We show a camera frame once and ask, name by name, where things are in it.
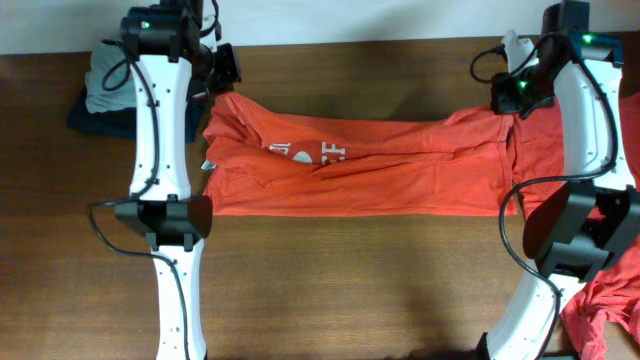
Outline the orange McKinney soccer t-shirt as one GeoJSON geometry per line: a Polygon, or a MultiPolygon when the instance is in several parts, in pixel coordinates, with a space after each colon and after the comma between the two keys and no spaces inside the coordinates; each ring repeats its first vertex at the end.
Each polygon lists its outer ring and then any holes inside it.
{"type": "Polygon", "coordinates": [[[220,96],[204,129],[217,215],[494,216],[512,183],[513,120],[486,108],[435,122],[327,119],[220,96]]]}

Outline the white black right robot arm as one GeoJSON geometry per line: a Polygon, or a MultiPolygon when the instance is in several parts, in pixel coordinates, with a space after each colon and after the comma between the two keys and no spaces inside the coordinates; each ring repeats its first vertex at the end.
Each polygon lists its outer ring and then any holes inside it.
{"type": "Polygon", "coordinates": [[[498,115],[530,116],[558,105],[564,171],[558,189],[527,218],[523,278],[499,322],[479,340],[481,360],[542,359],[567,303],[612,268],[639,232],[639,193],[624,153],[618,90],[623,47],[589,28],[585,1],[543,15],[538,41],[507,34],[508,69],[489,79],[498,115]]]}

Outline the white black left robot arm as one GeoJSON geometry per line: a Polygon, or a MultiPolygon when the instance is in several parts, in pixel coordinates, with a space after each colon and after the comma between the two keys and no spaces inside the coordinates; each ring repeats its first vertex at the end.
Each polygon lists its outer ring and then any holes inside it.
{"type": "Polygon", "coordinates": [[[117,218],[144,237],[158,288],[160,359],[204,359],[200,263],[212,204],[192,192],[186,164],[186,110],[193,79],[207,86],[238,80],[232,48],[201,44],[220,34],[203,25],[201,1],[133,7],[121,21],[136,97],[136,157],[129,197],[117,218]]]}

